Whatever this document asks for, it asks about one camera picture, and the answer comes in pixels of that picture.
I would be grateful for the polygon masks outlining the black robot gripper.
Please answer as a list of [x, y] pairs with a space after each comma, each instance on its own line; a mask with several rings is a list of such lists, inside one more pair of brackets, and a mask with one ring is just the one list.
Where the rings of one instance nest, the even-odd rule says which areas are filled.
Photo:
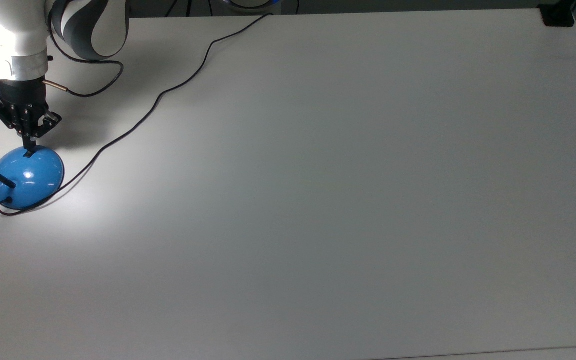
[[61, 115], [48, 111], [46, 96], [43, 79], [0, 80], [0, 120], [22, 137], [28, 153], [34, 153], [37, 140], [63, 120]]

